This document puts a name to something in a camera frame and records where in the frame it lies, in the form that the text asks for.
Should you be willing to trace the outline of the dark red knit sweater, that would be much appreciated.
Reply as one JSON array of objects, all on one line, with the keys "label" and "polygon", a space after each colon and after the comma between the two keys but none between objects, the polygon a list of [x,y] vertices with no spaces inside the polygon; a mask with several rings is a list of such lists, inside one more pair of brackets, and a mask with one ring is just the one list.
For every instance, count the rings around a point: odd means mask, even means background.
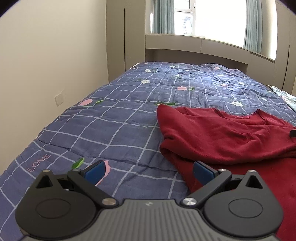
[{"label": "dark red knit sweater", "polygon": [[294,126],[260,109],[235,116],[215,108],[161,104],[157,117],[164,137],[159,149],[191,192],[202,186],[193,174],[196,161],[234,174],[254,169],[283,207],[278,237],[295,240]]}]

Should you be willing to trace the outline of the blue plaid floral quilt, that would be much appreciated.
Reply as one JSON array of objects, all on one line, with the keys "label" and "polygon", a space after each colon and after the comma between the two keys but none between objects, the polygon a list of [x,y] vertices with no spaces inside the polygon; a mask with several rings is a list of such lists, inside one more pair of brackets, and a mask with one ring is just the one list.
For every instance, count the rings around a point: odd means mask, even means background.
[{"label": "blue plaid floral quilt", "polygon": [[216,108],[233,115],[261,109],[295,124],[292,110],[270,88],[219,64],[143,62],[92,92],[47,125],[1,175],[1,240],[23,235],[15,210],[44,169],[64,174],[107,165],[99,188],[116,199],[180,200],[189,189],[159,151],[157,107]]}]

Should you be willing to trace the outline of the teal curtain right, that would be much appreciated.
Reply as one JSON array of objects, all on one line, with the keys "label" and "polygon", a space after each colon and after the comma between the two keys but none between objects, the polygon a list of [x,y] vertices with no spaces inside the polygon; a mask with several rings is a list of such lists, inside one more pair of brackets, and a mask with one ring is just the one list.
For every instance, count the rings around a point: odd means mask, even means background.
[{"label": "teal curtain right", "polygon": [[246,31],[244,48],[261,53],[262,4],[260,0],[246,0]]}]

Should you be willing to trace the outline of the beige bed headboard shelf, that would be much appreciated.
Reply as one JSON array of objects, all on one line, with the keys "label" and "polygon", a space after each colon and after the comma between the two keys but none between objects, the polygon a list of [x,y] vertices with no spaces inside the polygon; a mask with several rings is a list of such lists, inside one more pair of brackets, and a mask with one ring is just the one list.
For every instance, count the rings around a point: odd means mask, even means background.
[{"label": "beige bed headboard shelf", "polygon": [[219,41],[191,36],[146,34],[145,59],[189,64],[217,63],[258,82],[273,80],[275,63],[260,54]]}]

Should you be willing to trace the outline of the beige tall cabinet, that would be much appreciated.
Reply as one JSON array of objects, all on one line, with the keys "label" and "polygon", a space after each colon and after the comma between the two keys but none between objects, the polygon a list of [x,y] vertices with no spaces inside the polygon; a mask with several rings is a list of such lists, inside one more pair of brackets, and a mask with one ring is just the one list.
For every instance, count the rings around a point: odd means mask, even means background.
[{"label": "beige tall cabinet", "polygon": [[145,61],[145,1],[106,1],[106,49],[110,82]]},{"label": "beige tall cabinet", "polygon": [[274,85],[292,93],[295,82],[295,14],[281,1],[276,1],[277,51]]}]

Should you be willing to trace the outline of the light floral pillow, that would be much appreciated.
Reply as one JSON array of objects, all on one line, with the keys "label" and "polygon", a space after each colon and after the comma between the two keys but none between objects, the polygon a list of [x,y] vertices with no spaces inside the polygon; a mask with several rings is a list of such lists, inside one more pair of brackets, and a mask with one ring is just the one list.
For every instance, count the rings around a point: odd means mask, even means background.
[{"label": "light floral pillow", "polygon": [[278,95],[279,97],[281,97],[283,99],[283,101],[294,111],[296,112],[296,97],[280,90],[279,88],[277,88],[276,86],[268,86],[276,95]]}]

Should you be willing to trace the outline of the teal curtain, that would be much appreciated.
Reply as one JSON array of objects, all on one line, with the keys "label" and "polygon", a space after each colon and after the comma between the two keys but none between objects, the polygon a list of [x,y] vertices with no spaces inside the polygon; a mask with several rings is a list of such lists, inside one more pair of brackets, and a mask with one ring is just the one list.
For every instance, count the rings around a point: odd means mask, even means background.
[{"label": "teal curtain", "polygon": [[261,53],[262,4],[260,0],[246,0],[246,31],[244,48]]},{"label": "teal curtain", "polygon": [[154,1],[154,33],[170,34],[175,33],[174,27],[174,1]]}]

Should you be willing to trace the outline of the white wall socket plate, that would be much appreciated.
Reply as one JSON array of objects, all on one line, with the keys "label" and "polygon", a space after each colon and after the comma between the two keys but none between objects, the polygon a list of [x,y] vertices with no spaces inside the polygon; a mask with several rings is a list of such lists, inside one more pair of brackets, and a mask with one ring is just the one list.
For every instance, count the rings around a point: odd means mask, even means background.
[{"label": "white wall socket plate", "polygon": [[60,106],[64,102],[63,92],[60,92],[59,94],[57,94],[54,97],[54,99],[55,99],[56,106]]}]

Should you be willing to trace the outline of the teal curtain left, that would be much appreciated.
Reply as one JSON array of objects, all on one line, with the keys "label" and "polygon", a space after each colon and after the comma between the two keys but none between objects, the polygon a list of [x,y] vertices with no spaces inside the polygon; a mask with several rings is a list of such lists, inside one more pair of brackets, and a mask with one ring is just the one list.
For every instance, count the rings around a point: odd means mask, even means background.
[{"label": "teal curtain left", "polygon": [[154,33],[170,34],[175,33],[174,27],[174,1],[154,1]]}]

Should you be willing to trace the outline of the beige tall cabinet left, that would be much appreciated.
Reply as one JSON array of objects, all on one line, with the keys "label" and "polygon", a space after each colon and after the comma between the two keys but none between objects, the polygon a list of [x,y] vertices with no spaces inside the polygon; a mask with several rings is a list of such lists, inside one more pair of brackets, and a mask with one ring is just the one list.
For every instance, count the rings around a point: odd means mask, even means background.
[{"label": "beige tall cabinet left", "polygon": [[110,82],[145,61],[145,1],[106,1],[106,49]]}]

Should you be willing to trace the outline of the beige tall cabinet right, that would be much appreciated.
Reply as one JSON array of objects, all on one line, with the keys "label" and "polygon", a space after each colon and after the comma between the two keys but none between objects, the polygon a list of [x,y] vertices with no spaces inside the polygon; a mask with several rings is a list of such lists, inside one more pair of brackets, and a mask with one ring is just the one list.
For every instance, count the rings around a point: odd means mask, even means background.
[{"label": "beige tall cabinet right", "polygon": [[295,82],[295,14],[281,1],[276,1],[277,51],[274,85],[292,93]]}]

